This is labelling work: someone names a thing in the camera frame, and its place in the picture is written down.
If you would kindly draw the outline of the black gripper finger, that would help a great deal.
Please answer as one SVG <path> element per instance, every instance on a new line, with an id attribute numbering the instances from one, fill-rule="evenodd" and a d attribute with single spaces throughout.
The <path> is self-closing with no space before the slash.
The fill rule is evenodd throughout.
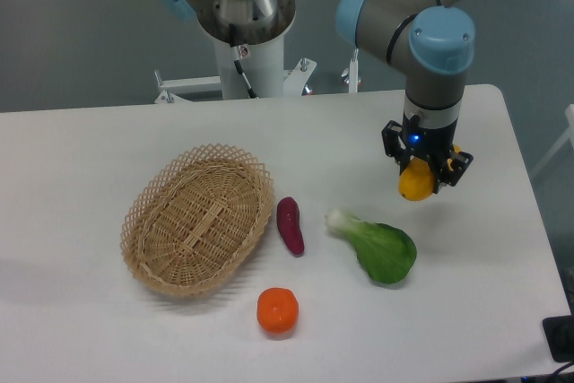
<path id="1" fill-rule="evenodd" d="M 381 131 L 385 154 L 398 164 L 405 164 L 409 155 L 402 140 L 402 132 L 402 126 L 394 120 L 390 120 Z"/>
<path id="2" fill-rule="evenodd" d="M 435 178 L 433 193 L 438 194 L 444 186 L 454 187 L 473 161 L 472 154 L 457 152 L 454 149 L 451 149 L 449 153 L 433 153 L 432 173 Z"/>

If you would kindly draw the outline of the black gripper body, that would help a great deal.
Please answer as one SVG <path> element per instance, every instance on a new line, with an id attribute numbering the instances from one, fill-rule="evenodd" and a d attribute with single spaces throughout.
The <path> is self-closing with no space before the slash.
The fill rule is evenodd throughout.
<path id="1" fill-rule="evenodd" d="M 417 157 L 430 165 L 446 165 L 451 157 L 461 106 L 459 100 L 448 107 L 430 109 L 405 95 L 400 133 L 404 150 L 400 164 L 407 165 L 412 157 Z"/>

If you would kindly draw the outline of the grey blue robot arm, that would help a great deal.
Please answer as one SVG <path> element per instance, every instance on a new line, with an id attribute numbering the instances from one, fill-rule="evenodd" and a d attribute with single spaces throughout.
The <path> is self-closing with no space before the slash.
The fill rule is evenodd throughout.
<path id="1" fill-rule="evenodd" d="M 161 0 L 194 18 L 219 51 L 226 99 L 283 96 L 283 55 L 272 54 L 295 18 L 294 0 Z M 404 114 L 382 130 L 386 155 L 401 179 L 424 178 L 433 192 L 454 186 L 472 156 L 453 139 L 475 27 L 458 0 L 340 0 L 338 34 L 405 77 Z"/>

